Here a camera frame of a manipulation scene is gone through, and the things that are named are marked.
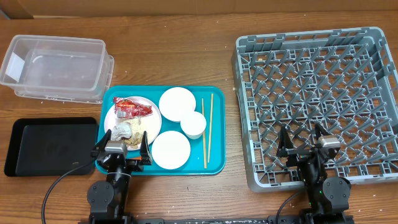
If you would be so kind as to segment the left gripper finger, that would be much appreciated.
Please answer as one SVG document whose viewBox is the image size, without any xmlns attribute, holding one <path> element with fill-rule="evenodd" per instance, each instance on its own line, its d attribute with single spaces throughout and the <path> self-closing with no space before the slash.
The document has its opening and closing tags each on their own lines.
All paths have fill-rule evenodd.
<svg viewBox="0 0 398 224">
<path fill-rule="evenodd" d="M 141 164 L 145 166 L 152 165 L 152 155 L 149 149 L 149 143 L 147 139 L 147 132 L 144 131 L 142 135 L 142 141 L 140 146 Z"/>
<path fill-rule="evenodd" d="M 106 144 L 111 139 L 111 130 L 107 130 L 103 138 L 91 150 L 91 157 L 98 157 L 100 152 L 104 151 Z"/>
</svg>

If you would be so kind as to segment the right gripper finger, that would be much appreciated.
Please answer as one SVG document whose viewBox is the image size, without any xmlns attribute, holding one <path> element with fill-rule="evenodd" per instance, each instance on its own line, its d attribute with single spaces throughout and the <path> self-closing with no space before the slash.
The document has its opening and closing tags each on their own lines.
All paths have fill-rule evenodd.
<svg viewBox="0 0 398 224">
<path fill-rule="evenodd" d="M 320 123 L 315 123 L 315 137 L 317 144 L 326 146 L 329 135 L 330 133 Z"/>
<path fill-rule="evenodd" d="M 288 131 L 285 126 L 281 127 L 279 133 L 279 144 L 278 150 L 281 149 L 293 149 L 294 145 L 289 137 Z"/>
</svg>

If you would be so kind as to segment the white bowl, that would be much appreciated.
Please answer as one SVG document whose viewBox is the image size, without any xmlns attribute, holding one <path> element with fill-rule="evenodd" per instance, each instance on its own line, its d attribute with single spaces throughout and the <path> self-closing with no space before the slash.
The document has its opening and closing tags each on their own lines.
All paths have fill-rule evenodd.
<svg viewBox="0 0 398 224">
<path fill-rule="evenodd" d="M 182 87 L 166 90 L 159 100 L 162 116 L 169 121 L 179 123 L 187 114 L 196 108 L 196 99 L 191 91 Z"/>
<path fill-rule="evenodd" d="M 163 132 L 152 143 L 152 158 L 163 169 L 180 168 L 188 161 L 190 153 L 189 140 L 178 131 Z"/>
</svg>

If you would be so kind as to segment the white tissue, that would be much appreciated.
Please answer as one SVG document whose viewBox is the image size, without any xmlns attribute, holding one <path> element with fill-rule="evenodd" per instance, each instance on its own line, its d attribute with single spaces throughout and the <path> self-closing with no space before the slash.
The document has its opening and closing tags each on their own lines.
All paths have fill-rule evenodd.
<svg viewBox="0 0 398 224">
<path fill-rule="evenodd" d="M 112 141 L 121 141 L 122 139 L 129 139 L 132 136 L 132 131 L 129 123 L 117 124 L 111 133 Z"/>
</svg>

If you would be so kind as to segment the red snack wrapper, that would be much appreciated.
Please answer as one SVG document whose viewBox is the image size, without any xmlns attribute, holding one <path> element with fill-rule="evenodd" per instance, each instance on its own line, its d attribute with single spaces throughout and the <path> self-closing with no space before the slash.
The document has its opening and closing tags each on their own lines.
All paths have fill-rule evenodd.
<svg viewBox="0 0 398 224">
<path fill-rule="evenodd" d="M 129 98 L 114 97 L 114 113 L 117 118 L 137 118 L 153 113 L 151 105 L 143 105 Z"/>
</svg>

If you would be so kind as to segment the white cup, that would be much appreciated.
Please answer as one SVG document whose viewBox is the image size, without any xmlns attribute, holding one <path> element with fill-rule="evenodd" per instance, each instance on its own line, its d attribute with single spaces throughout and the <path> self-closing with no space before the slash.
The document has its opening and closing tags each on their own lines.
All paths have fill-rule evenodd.
<svg viewBox="0 0 398 224">
<path fill-rule="evenodd" d="M 201 113 L 192 111 L 182 117 L 180 126 L 190 139 L 198 139 L 206 129 L 206 119 Z"/>
</svg>

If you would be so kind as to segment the wooden chopstick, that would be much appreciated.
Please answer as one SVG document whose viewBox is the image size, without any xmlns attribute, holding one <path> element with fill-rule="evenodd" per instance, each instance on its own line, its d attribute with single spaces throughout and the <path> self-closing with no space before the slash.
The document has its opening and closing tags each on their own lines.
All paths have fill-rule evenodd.
<svg viewBox="0 0 398 224">
<path fill-rule="evenodd" d="M 212 139 L 212 124 L 213 124 L 213 99 L 214 94 L 211 94 L 211 105 L 210 105 L 210 127 L 209 127 L 209 138 L 208 138 L 208 157 L 207 163 L 210 163 L 210 154 L 211 154 L 211 139 Z"/>
<path fill-rule="evenodd" d="M 201 113 L 204 117 L 205 121 L 205 128 L 202 132 L 202 138 L 203 138 L 203 157 L 204 157 L 204 169 L 207 169 L 207 161 L 206 161 L 206 118 L 205 118 L 205 104 L 204 104 L 204 99 L 201 99 Z"/>
</svg>

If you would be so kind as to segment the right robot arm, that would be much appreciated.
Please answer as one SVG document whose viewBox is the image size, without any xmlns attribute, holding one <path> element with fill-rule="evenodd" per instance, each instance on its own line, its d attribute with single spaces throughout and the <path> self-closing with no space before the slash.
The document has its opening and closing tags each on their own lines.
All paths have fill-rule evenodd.
<svg viewBox="0 0 398 224">
<path fill-rule="evenodd" d="M 294 149 L 287 129 L 280 129 L 277 157 L 286 157 L 287 167 L 296 167 L 304 183 L 310 208 L 302 209 L 292 223 L 349 224 L 352 216 L 349 209 L 351 183 L 344 177 L 328 177 L 325 163 L 335 158 L 341 149 L 338 137 L 329 133 L 320 123 L 315 124 L 317 142 L 310 149 Z"/>
</svg>

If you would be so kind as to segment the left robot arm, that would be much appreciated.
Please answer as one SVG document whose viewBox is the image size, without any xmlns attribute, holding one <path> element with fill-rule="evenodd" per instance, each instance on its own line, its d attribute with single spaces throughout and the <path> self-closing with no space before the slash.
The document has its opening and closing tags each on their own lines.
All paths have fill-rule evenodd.
<svg viewBox="0 0 398 224">
<path fill-rule="evenodd" d="M 90 204 L 90 223 L 137 223 L 125 212 L 129 183 L 133 172 L 142 172 L 152 164 L 147 133 L 143 132 L 140 156 L 127 158 L 124 141 L 112 141 L 111 130 L 95 145 L 91 155 L 98 166 L 107 171 L 106 179 L 95 182 L 87 192 Z"/>
</svg>

